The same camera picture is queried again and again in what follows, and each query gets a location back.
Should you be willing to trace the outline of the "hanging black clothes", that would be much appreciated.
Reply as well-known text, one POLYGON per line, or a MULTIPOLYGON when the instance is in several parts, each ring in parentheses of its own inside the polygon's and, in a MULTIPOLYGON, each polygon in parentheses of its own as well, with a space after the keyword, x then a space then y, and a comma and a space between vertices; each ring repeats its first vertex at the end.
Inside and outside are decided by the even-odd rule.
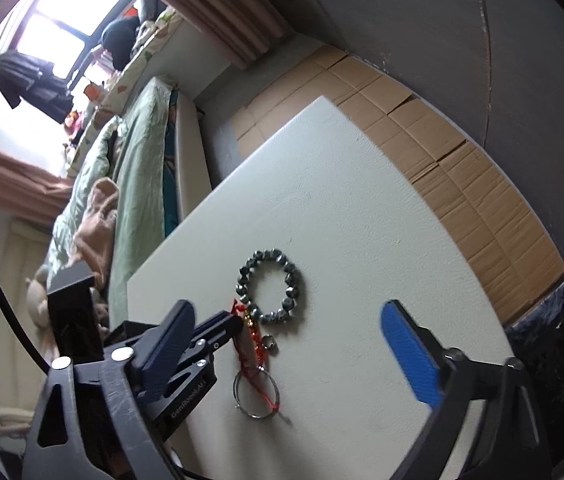
POLYGON ((61 124, 74 101, 66 82, 53 70, 52 62, 7 50, 0 54, 0 93, 12 110, 26 101, 61 124))

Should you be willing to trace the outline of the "light green floral duvet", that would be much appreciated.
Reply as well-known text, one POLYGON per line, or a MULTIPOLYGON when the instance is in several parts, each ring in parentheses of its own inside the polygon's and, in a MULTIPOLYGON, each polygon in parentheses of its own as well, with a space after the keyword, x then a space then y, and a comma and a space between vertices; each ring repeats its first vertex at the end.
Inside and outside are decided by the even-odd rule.
POLYGON ((98 136, 91 143, 91 148, 84 156, 81 168, 76 175, 72 195, 64 210, 56 218, 51 243, 46 258, 48 267, 47 288, 61 268, 68 265, 72 255, 74 235, 76 234, 84 212, 88 207, 88 197, 97 180, 107 177, 112 170, 112 163, 108 159, 111 140, 114 132, 122 123, 122 118, 114 116, 100 130, 98 136))

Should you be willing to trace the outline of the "pink curtain right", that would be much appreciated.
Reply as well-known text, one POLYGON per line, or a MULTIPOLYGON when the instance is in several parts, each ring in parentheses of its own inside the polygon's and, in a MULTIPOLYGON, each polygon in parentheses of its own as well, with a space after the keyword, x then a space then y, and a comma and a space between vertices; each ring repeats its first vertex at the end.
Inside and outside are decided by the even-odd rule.
POLYGON ((245 70, 291 33, 268 0, 163 0, 245 70))

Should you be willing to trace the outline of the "green bed sheet mattress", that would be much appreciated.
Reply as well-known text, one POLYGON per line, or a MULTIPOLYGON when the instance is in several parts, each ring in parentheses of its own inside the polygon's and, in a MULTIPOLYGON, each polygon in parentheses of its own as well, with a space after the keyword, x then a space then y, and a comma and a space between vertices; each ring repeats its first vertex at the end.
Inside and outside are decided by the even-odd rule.
POLYGON ((113 170, 119 189, 107 285, 111 328, 128 318, 127 284, 165 239, 163 169, 172 87, 152 78, 120 118, 122 149, 113 170))

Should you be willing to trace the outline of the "pink curtain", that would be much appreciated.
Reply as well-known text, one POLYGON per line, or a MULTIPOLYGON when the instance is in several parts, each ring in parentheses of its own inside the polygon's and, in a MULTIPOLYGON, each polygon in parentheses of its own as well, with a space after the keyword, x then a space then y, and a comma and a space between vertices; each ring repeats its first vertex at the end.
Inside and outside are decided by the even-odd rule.
POLYGON ((74 182, 0 151, 0 209, 50 226, 72 195, 74 182))
POLYGON ((245 70, 291 33, 268 0, 163 0, 245 70))

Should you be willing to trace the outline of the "flattened cardboard floor sheets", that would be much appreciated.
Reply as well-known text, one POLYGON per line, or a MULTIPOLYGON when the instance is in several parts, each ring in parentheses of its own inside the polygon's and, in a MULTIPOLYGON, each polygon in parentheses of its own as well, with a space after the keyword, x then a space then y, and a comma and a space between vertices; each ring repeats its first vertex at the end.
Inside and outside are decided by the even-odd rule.
POLYGON ((522 194, 473 141, 411 90, 331 46, 276 78, 231 119, 242 156, 314 100, 335 104, 401 171, 456 243, 502 324, 564 278, 564 262, 522 194))

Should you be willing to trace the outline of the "plush toy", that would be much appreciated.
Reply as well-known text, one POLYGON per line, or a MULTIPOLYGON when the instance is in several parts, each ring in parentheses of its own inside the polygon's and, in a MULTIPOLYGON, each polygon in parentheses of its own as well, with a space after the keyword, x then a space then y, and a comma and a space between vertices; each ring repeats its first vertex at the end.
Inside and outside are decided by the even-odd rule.
POLYGON ((50 266, 43 263, 33 278, 25 278, 27 312, 34 325, 40 330, 51 326, 47 291, 49 271, 50 266))

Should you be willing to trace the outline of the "black jewelry box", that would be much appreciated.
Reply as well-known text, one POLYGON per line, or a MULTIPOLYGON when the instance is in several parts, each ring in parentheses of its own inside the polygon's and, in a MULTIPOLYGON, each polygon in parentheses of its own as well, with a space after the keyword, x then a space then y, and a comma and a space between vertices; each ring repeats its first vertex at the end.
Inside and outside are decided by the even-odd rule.
POLYGON ((76 364, 104 359, 91 286, 96 284, 88 264, 78 261, 59 270, 48 292, 50 324, 58 353, 76 364))

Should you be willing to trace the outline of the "red string charm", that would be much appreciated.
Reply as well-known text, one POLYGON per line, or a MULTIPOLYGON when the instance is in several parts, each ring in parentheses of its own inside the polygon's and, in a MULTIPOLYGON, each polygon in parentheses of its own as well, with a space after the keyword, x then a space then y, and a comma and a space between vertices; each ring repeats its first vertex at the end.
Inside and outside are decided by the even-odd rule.
POLYGON ((233 300, 231 313, 239 315, 244 322, 241 335, 232 339, 239 362, 239 369, 232 382, 235 407, 250 419, 273 418, 280 412, 281 393, 276 380, 268 369, 268 350, 262 342, 259 328, 250 315, 250 310, 242 301, 233 300), (267 409, 264 414, 256 414, 245 407, 240 393, 242 384, 249 385, 258 398, 264 402, 267 409))

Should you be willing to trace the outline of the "cream bed frame side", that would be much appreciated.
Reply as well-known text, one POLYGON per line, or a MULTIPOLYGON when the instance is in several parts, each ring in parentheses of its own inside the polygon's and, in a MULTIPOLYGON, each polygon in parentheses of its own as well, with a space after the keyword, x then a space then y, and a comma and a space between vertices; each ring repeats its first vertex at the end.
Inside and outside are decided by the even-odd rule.
POLYGON ((183 221, 212 192, 212 185, 196 107, 182 91, 177 99, 175 149, 178 215, 183 221))

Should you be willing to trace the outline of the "pink fleece blanket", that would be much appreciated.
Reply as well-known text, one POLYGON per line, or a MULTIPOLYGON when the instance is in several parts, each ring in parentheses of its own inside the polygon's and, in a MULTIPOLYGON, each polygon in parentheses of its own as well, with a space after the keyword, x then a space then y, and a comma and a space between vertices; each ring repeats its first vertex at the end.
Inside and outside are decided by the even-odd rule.
POLYGON ((113 180, 96 180, 73 238, 69 264, 87 263, 99 290, 105 288, 111 271, 118 199, 119 188, 113 180))

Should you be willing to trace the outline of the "grey pillow on sill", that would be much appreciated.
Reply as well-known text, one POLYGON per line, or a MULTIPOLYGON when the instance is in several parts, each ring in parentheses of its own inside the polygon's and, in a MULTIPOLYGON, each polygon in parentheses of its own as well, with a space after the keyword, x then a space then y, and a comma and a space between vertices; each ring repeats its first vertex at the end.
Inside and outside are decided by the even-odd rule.
POLYGON ((167 8, 167 4, 162 0, 136 0, 136 3, 140 24, 155 22, 167 8))

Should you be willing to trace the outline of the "black bag on sill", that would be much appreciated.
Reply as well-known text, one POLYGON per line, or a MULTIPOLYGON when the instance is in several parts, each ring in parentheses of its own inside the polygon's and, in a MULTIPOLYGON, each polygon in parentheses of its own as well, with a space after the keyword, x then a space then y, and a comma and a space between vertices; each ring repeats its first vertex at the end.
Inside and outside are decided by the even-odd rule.
POLYGON ((113 67, 119 72, 130 62, 139 26, 137 15, 131 15, 112 21, 102 32, 102 47, 111 55, 113 67))

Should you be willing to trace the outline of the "white foam table pad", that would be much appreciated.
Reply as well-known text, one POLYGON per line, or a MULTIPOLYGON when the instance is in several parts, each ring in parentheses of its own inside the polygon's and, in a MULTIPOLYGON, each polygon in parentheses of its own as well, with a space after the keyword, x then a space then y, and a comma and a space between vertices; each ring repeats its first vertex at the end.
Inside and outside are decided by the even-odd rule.
POLYGON ((318 99, 224 179, 130 278, 133 321, 159 323, 180 299, 198 318, 231 307, 240 267, 278 248, 303 279, 296 317, 274 326, 269 366, 281 411, 234 388, 232 346, 217 381, 171 437, 212 479, 387 479, 427 419, 380 329, 388 300, 471 359, 510 344, 483 287, 410 182, 331 102, 318 99))

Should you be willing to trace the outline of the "floral window seat cushion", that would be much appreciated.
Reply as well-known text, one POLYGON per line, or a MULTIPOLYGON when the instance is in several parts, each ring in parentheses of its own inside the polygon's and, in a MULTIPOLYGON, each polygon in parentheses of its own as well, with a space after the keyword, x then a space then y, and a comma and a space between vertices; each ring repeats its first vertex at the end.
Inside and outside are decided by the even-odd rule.
MULTIPOLYGON (((130 102, 131 91, 148 68, 148 62, 163 50, 166 42, 182 22, 182 16, 168 6, 155 22, 140 24, 136 43, 131 51, 130 62, 119 72, 113 67, 113 73, 104 84, 91 81, 84 87, 88 98, 86 110, 78 116, 76 138, 66 148, 66 176, 76 177, 81 168, 91 143, 100 130, 114 116, 119 116, 130 102)), ((100 44, 90 52, 92 58, 113 61, 111 55, 100 44)))

